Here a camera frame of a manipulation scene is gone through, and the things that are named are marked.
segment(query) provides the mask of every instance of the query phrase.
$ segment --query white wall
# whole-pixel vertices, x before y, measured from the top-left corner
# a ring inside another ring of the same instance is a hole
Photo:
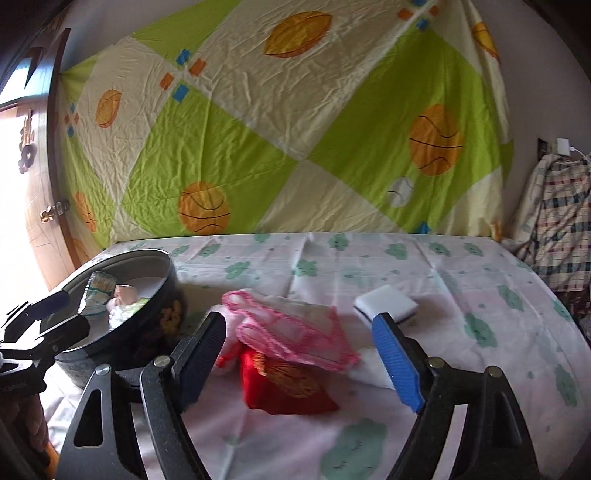
[[[515,137],[505,216],[519,202],[537,162],[537,138],[570,138],[591,151],[591,83],[556,32],[521,0],[473,0],[501,56]],[[195,0],[76,0],[65,69]]]
[[[558,34],[521,0],[472,0],[488,24],[505,78],[515,138],[505,216],[537,162],[537,138],[591,151],[591,82]]]

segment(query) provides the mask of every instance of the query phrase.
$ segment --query black pot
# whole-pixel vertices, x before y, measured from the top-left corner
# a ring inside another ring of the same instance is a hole
[[[186,311],[172,257],[162,250],[135,250],[92,265],[70,280],[63,287],[70,294],[70,306],[43,320],[42,332],[76,314],[86,283],[97,270],[113,275],[121,284],[140,277],[162,277],[164,282],[126,322],[87,345],[56,356],[57,364],[80,388],[98,365],[109,364],[116,371],[138,368],[157,355],[172,352]]]

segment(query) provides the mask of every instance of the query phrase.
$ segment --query white sponge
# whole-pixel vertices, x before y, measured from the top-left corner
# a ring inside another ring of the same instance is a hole
[[[392,285],[384,285],[355,299],[355,312],[369,327],[380,313],[389,313],[396,323],[414,315],[418,305]]]

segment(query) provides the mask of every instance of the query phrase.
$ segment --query door handle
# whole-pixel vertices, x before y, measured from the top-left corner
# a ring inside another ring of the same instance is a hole
[[[56,202],[55,205],[48,205],[47,208],[39,214],[39,217],[41,218],[42,223],[47,223],[50,220],[55,220],[58,216],[63,215],[68,210],[70,210],[70,202],[68,200],[62,200],[61,202]]]

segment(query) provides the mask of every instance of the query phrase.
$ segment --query food container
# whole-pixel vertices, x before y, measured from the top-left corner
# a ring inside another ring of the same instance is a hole
[[[135,250],[74,273],[62,286],[70,294],[70,306],[43,320],[41,332],[76,314],[86,283],[97,270],[113,275],[119,284],[136,287],[139,296],[149,300],[112,331],[108,331],[107,314],[90,319],[89,336],[56,356],[56,363],[80,388],[98,365],[109,364],[116,371],[138,368],[157,355],[170,353],[186,312],[172,257],[162,250]]]

